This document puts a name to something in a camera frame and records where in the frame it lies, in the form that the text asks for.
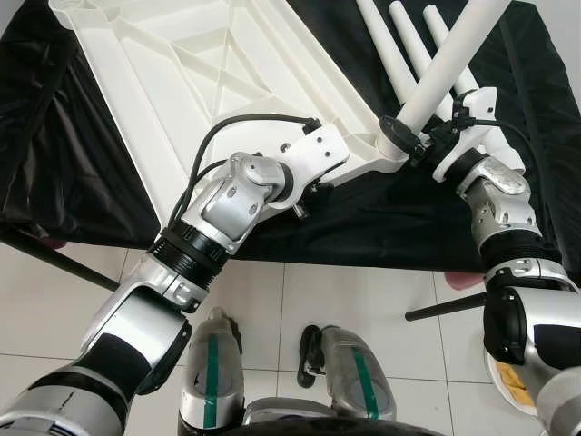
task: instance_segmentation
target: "white floor tile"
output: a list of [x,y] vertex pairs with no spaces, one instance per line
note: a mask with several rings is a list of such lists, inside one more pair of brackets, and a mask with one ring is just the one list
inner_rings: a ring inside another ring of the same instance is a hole
[[245,405],[268,397],[276,397],[276,371],[244,370]]
[[444,381],[388,379],[398,421],[452,435],[448,389]]
[[[398,407],[397,421],[452,434],[445,381],[388,379],[388,382]],[[330,406],[324,377],[317,377],[312,388],[303,389],[297,383],[295,372],[279,372],[279,396]]]
[[[127,436],[176,434],[184,371],[185,368],[176,367],[159,391],[135,397],[125,433]],[[244,370],[246,404],[275,395],[276,372]]]
[[126,279],[129,274],[132,273],[133,268],[137,265],[137,262],[139,262],[144,254],[145,250],[136,250],[134,248],[127,250],[125,265],[123,266],[123,271],[121,272],[121,280]]
[[111,293],[4,244],[0,264],[0,352],[76,358]]
[[296,398],[297,400],[316,401],[325,406],[330,406],[330,396],[327,394],[327,382],[325,377],[317,377],[315,384],[305,389],[297,383],[296,372],[279,372],[278,396]]
[[[485,291],[483,283],[465,291],[455,291],[446,283],[443,272],[434,272],[434,282],[438,302],[449,302]],[[450,381],[491,382],[484,363],[483,310],[478,307],[439,317],[446,371]]]
[[127,249],[88,243],[67,243],[58,252],[106,275],[112,280],[118,281],[119,277],[121,277]]
[[0,411],[28,386],[69,361],[0,355]]
[[[282,263],[228,261],[210,285],[210,294],[189,315],[196,326],[221,306],[238,323],[242,337],[242,366],[276,371],[281,335]],[[186,353],[180,359],[185,363]]]
[[297,370],[304,327],[335,324],[363,338],[386,376],[445,380],[438,319],[404,319],[435,302],[431,272],[287,264],[280,368]]
[[135,397],[127,421],[126,436],[177,434],[184,370],[183,367],[174,368],[159,391]]
[[448,388],[455,436],[537,436],[543,430],[492,384],[449,382]]

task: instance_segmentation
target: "grout line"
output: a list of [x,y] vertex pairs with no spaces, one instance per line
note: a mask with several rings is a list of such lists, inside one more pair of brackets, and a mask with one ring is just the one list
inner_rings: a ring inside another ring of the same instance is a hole
[[[275,370],[258,370],[258,371],[275,371]],[[291,372],[291,373],[295,373],[296,371],[291,371],[291,370],[279,370],[279,372]],[[463,380],[441,380],[441,379],[420,379],[420,378],[414,378],[414,377],[390,377],[388,375],[386,375],[385,377],[386,379],[391,379],[391,380],[410,380],[410,381],[415,381],[415,382],[453,382],[453,383],[465,383],[465,384],[494,384],[492,381],[463,381]]]
[[281,370],[281,342],[282,342],[282,307],[284,304],[284,276],[287,271],[287,263],[282,264],[282,292],[281,292],[281,322],[279,324],[279,359],[276,363],[276,396],[279,396],[279,372]]
[[129,255],[129,249],[125,248],[125,258],[123,259],[123,266],[121,267],[121,272],[119,272],[119,278],[117,282],[121,282],[121,278],[123,277],[123,273],[125,272],[125,264],[127,263],[127,256]]
[[52,361],[66,361],[66,362],[72,362],[74,360],[74,359],[68,359],[66,357],[33,356],[33,355],[29,355],[29,354],[15,354],[12,352],[0,352],[0,356],[29,357],[31,359],[50,359]]
[[[438,292],[436,291],[436,276],[432,271],[432,286],[434,288],[434,298],[438,304]],[[444,362],[444,373],[446,374],[446,394],[448,396],[448,410],[450,412],[450,426],[452,428],[452,436],[454,436],[454,418],[452,417],[452,401],[450,401],[450,388],[448,386],[448,367],[446,366],[446,354],[444,353],[444,337],[442,336],[442,324],[438,315],[438,329],[439,329],[439,343],[442,347],[442,361]]]

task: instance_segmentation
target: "robotic arm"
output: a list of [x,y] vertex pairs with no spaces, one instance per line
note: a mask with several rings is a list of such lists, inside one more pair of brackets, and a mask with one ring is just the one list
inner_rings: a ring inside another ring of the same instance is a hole
[[261,212],[291,208],[348,157],[332,124],[285,144],[277,159],[232,155],[95,315],[81,356],[0,414],[0,435],[122,435],[133,396],[157,390],[190,339],[182,312],[199,307]]
[[578,436],[581,296],[559,251],[537,227],[527,180],[475,148],[495,101],[494,88],[460,96],[452,121],[424,143],[395,118],[384,117],[380,125],[412,166],[447,182],[469,205],[487,268],[484,345],[497,361],[513,365],[551,436]]

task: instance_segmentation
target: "black fabric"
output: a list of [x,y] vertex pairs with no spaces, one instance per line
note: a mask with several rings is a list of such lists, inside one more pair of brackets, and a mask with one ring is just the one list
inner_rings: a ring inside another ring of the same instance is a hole
[[74,33],[27,0],[0,40],[0,221],[147,247],[153,208]]
[[[355,2],[289,0],[327,53],[377,116],[395,115],[398,100],[380,63]],[[436,48],[421,16],[434,3],[451,26],[464,1],[404,1],[428,50]],[[400,50],[388,18],[389,1],[376,1]],[[539,159],[547,162],[546,200],[567,270],[581,273],[581,119],[566,71],[532,5],[512,2],[505,34],[495,26],[470,63],[481,86],[498,89],[497,118],[516,125]],[[516,53],[509,58],[507,36]],[[513,70],[517,67],[517,80]],[[505,131],[527,166],[538,211],[538,172],[519,138]],[[330,203],[310,211],[306,223],[285,213],[261,224],[239,257],[300,263],[336,263],[451,271],[482,271],[470,236],[468,207],[446,186],[404,168],[395,174],[369,173],[335,190]],[[541,228],[551,234],[547,228]]]
[[[355,2],[289,3],[375,114],[397,114],[399,103]],[[376,3],[396,36],[389,1]],[[451,25],[465,2],[404,2],[434,54],[421,17],[428,3],[435,3]],[[495,27],[470,66],[480,85],[498,88],[497,118],[522,129],[546,161],[544,191],[556,240],[566,268],[578,278],[579,112],[536,8],[512,2],[504,20],[503,31]],[[531,203],[538,210],[537,168],[519,138],[510,131],[505,135],[527,165]],[[145,248],[159,230],[82,52],[45,0],[27,0],[0,44],[0,199],[1,222],[39,236]],[[483,270],[468,207],[428,174],[408,168],[368,173],[335,189],[328,203],[312,205],[309,212],[302,223],[287,212],[260,224],[238,257]]]

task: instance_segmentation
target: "cable connector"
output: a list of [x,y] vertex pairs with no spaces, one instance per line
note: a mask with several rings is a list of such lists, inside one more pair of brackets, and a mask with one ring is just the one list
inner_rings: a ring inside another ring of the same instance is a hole
[[454,127],[458,129],[459,132],[466,130],[469,127],[477,124],[477,119],[474,116],[459,116],[453,121]]
[[320,123],[318,118],[311,118],[307,123],[305,123],[305,125],[302,126],[302,131],[305,134],[309,134],[311,132],[314,132],[321,126],[322,124]]

